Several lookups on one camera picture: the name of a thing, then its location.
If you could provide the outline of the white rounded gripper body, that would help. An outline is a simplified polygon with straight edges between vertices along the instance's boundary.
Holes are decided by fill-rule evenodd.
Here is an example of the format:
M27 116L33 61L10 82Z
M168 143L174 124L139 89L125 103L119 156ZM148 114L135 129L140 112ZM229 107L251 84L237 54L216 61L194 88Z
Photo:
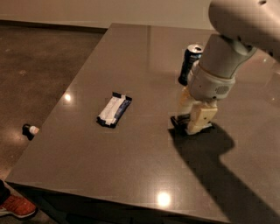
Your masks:
M235 84L235 78L223 79L206 72L196 61L188 74L187 86L196 101L223 100Z

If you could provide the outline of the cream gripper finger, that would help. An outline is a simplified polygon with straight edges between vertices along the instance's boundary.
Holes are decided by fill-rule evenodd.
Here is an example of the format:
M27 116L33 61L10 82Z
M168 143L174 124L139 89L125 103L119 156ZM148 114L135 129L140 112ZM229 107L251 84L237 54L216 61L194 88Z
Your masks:
M201 132L208 123L212 121L217 111L217 101L203 101L198 104L194 104L190 113L190 121L186 128L187 134L195 135Z
M181 96L178 101L178 114L185 115L189 114L192 110L195 99L191 96L188 87L182 89Z

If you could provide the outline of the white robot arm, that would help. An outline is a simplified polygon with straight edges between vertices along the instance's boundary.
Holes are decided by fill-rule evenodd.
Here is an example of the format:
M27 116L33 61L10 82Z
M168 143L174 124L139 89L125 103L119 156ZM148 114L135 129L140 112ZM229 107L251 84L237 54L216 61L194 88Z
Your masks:
M208 16L217 32L194 62L178 105L189 135L211 125L217 101L228 96L239 67L256 50L280 59L280 0L212 0Z

